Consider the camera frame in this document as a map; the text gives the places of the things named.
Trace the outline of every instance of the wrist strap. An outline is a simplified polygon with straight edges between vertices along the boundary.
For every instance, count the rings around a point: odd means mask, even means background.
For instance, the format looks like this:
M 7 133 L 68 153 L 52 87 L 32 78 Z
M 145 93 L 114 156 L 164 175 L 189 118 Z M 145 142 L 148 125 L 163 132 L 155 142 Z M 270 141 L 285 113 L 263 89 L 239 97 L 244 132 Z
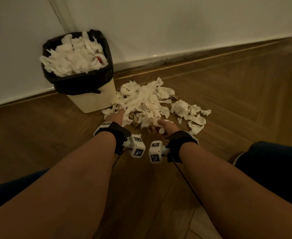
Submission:
M 199 145 L 198 140 L 194 136 L 184 131 L 175 132 L 172 135 L 166 137 L 165 139 L 170 140 L 168 144 L 170 148 L 170 153 L 167 155 L 168 162 L 172 162 L 172 160 L 174 159 L 175 162 L 182 163 L 179 157 L 179 150 L 184 143 L 194 142 Z
M 115 153 L 121 155 L 124 148 L 124 141 L 127 141 L 128 137 L 131 136 L 130 131 L 128 131 L 126 128 L 123 128 L 116 122 L 104 122 L 96 129 L 94 136 L 103 131 L 110 132 L 114 135 L 116 139 Z

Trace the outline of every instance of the herringbone wood floor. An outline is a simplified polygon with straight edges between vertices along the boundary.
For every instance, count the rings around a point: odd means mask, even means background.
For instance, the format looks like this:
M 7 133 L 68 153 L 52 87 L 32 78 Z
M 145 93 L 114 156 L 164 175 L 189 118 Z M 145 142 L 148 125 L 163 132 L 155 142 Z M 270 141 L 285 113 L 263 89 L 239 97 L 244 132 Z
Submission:
M 259 140 L 292 146 L 290 41 L 116 74 L 115 84 L 158 76 L 178 97 L 212 109 L 200 145 L 228 160 Z M 177 121 L 174 115 L 171 120 Z M 52 167 L 102 122 L 55 94 L 0 108 L 0 183 Z M 180 128 L 187 129 L 186 122 Z M 132 133 L 140 129 L 129 127 Z M 152 134 L 142 131 L 146 147 Z M 173 164 L 124 154 L 113 169 L 96 238 L 219 238 Z

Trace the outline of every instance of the pile of tissues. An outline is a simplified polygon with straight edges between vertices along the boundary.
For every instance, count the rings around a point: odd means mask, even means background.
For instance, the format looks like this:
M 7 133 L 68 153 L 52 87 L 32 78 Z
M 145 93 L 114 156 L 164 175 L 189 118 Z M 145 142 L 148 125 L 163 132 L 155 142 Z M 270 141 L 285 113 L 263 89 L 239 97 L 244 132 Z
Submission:
M 49 57 L 41 56 L 45 69 L 59 77 L 88 73 L 108 65 L 102 46 L 94 38 L 90 41 L 87 32 L 82 37 L 72 39 L 71 34 L 62 38 L 62 45 L 54 50 L 47 50 Z
M 211 110 L 201 110 L 197 105 L 189 105 L 188 103 L 178 100 L 172 103 L 172 98 L 176 98 L 175 91 L 171 88 L 162 87 L 164 82 L 158 77 L 156 81 L 140 86 L 135 81 L 123 84 L 120 91 L 117 92 L 117 101 L 112 108 L 102 110 L 104 118 L 120 109 L 125 109 L 122 126 L 128 124 L 141 125 L 141 128 L 151 125 L 161 127 L 159 133 L 165 132 L 164 128 L 157 122 L 164 116 L 166 121 L 170 113 L 176 113 L 179 124 L 182 118 L 188 120 L 191 129 L 191 135 L 199 133 L 206 124 L 206 119 L 200 116 L 208 116 Z M 161 104 L 172 104 L 171 109 Z

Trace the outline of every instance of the black cable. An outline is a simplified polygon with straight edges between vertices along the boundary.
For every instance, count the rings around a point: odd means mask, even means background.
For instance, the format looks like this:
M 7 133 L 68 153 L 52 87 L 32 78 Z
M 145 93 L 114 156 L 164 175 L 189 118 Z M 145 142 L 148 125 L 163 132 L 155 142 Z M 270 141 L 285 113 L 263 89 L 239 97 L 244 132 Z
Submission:
M 198 200 L 198 202 L 202 205 L 202 207 L 204 207 L 202 201 L 200 200 L 200 198 L 198 197 L 198 195 L 196 194 L 196 192 L 194 191 L 194 189 L 191 187 L 190 183 L 188 182 L 188 180 L 186 179 L 186 177 L 184 176 L 184 174 L 181 172 L 180 168 L 178 167 L 178 165 L 176 164 L 176 162 L 175 162 L 175 160 L 173 158 L 172 158 L 172 161 L 176 165 L 178 171 L 180 172 L 181 176 L 184 178 L 184 180 L 188 184 L 189 188 L 191 189 L 192 193 L 195 195 L 195 197 Z
M 120 159 L 120 156 L 122 156 L 122 154 L 124 153 L 124 152 L 126 152 L 127 150 L 129 150 L 129 148 L 128 149 L 125 149 L 118 157 L 117 157 L 117 159 L 116 159 L 116 161 L 115 161 L 115 163 L 113 164 L 113 166 L 112 166 L 112 168 L 115 166 L 115 164 L 117 163 L 117 161 Z

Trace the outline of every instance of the forearm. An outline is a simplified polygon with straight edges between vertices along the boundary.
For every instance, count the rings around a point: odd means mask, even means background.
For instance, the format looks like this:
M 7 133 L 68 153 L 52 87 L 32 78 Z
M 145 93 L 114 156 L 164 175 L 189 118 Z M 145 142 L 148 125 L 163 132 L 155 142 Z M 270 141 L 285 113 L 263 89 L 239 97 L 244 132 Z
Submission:
M 292 205 L 195 143 L 180 158 L 224 238 L 292 238 Z
M 1 206 L 0 237 L 91 237 L 103 215 L 115 146 L 110 132 L 97 134 Z M 5 229 L 3 220 L 10 221 Z

